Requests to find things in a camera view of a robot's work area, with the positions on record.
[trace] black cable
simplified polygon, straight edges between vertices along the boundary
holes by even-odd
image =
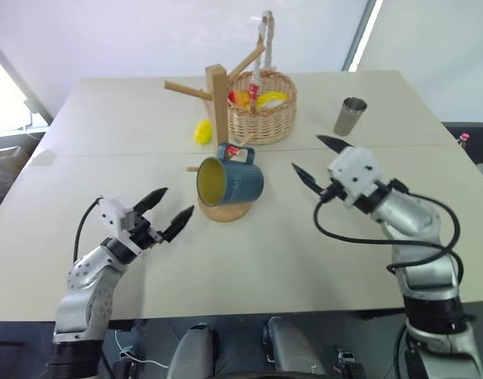
[[[114,372],[112,371],[110,364],[108,363],[107,357],[103,349],[101,349],[101,360],[103,361],[103,365],[105,366],[105,370],[108,372],[108,376],[110,379],[115,379]]]
[[[425,196],[422,196],[422,195],[417,195],[417,194],[414,194],[414,193],[408,193],[408,194],[412,197],[418,197],[418,198],[421,198],[423,200],[430,201],[430,202],[432,202],[436,205],[439,205],[440,207],[445,209],[445,211],[447,211],[447,213],[450,215],[450,217],[452,219],[452,223],[454,224],[454,234],[452,235],[451,241],[446,246],[442,246],[442,245],[439,245],[439,244],[436,244],[436,243],[426,242],[426,241],[403,241],[403,240],[396,240],[396,239],[351,238],[351,237],[346,237],[346,236],[343,236],[343,235],[337,235],[335,233],[331,233],[330,231],[326,231],[319,224],[319,211],[320,211],[320,208],[324,204],[328,203],[334,197],[334,195],[331,195],[331,194],[328,195],[327,193],[324,197],[322,197],[320,199],[320,201],[317,203],[317,205],[316,205],[316,207],[313,211],[313,223],[315,224],[316,228],[320,231],[320,233],[322,233],[323,235],[327,235],[330,238],[338,239],[339,241],[351,242],[351,243],[363,243],[363,244],[367,244],[367,245],[426,246],[426,247],[432,247],[432,248],[435,248],[435,249],[440,249],[440,252],[433,254],[431,257],[427,257],[427,258],[421,259],[419,261],[412,261],[412,262],[405,262],[405,263],[394,263],[394,264],[388,265],[387,270],[391,274],[395,274],[395,270],[397,268],[425,265],[426,263],[440,259],[444,255],[450,254],[450,255],[453,256],[453,258],[455,259],[455,261],[457,263],[457,266],[458,266],[457,276],[458,276],[459,282],[461,282],[462,276],[463,276],[463,273],[464,273],[464,265],[463,265],[462,260],[459,257],[459,255],[452,251],[453,247],[455,246],[455,244],[459,240],[459,236],[460,236],[460,233],[461,233],[461,227],[459,225],[459,219],[457,218],[457,215],[448,206],[446,206],[445,204],[443,204],[443,203],[441,203],[437,200],[434,200],[434,199],[431,199],[429,197],[425,197]]]
[[[89,208],[85,211],[84,215],[80,219],[80,223],[78,224],[77,228],[77,233],[75,234],[75,244],[73,245],[73,263],[75,263],[78,259],[78,243],[81,239],[81,232],[82,232],[82,227],[84,226],[85,220],[87,219],[87,216],[89,216],[89,213],[91,213],[91,210],[94,209],[94,207],[98,204],[98,202],[103,199],[102,197],[97,197],[91,205],[89,205]]]
[[[394,344],[394,351],[393,351],[393,365],[394,365],[394,375],[396,379],[401,379],[401,370],[399,369],[399,348],[401,347],[401,340],[406,332],[406,323],[403,322],[401,328],[399,328],[398,335],[396,336],[396,342]]]

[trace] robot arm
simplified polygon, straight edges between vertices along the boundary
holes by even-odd
[[[193,207],[187,208],[164,232],[155,230],[143,214],[159,203],[166,190],[150,193],[131,209],[116,200],[99,201],[103,224],[112,237],[75,261],[68,273],[68,290],[56,315],[49,377],[77,379],[97,375],[118,281],[143,250],[156,243],[171,242],[193,213]]]
[[[294,169],[321,196],[315,217],[322,204],[339,197],[346,207],[354,206],[370,214],[389,238],[384,243],[392,245],[392,264],[388,268],[396,275],[407,315],[409,348],[405,358],[409,377],[483,379],[473,329],[459,299],[460,280],[451,256],[440,253],[444,248],[440,244],[438,212],[427,202],[410,196],[400,181],[383,184],[380,168],[369,150],[352,148],[335,138],[319,138],[339,153],[328,168],[332,184],[321,189],[306,171],[296,165]],[[333,238],[370,243],[334,235],[318,223],[317,227]]]

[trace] floor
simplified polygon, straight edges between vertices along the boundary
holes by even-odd
[[[477,346],[483,358],[483,302],[466,305],[466,312],[478,317],[474,324]],[[120,332],[123,347],[135,344],[141,358],[168,364],[184,333],[199,322],[215,327],[220,338],[217,373],[270,370],[260,348],[260,328],[271,315],[181,317],[141,321],[131,332]],[[392,348],[404,316],[361,320],[355,313],[319,312],[283,315],[308,336],[327,370],[335,363],[334,345],[352,349],[368,378],[394,378]],[[38,379],[44,373],[50,350],[52,323],[0,322],[0,340],[22,340],[24,347],[0,347],[0,378]],[[118,359],[114,331],[109,331],[103,349],[112,364]],[[99,377],[108,378],[102,366]],[[138,366],[137,379],[160,379],[166,370],[152,364]]]

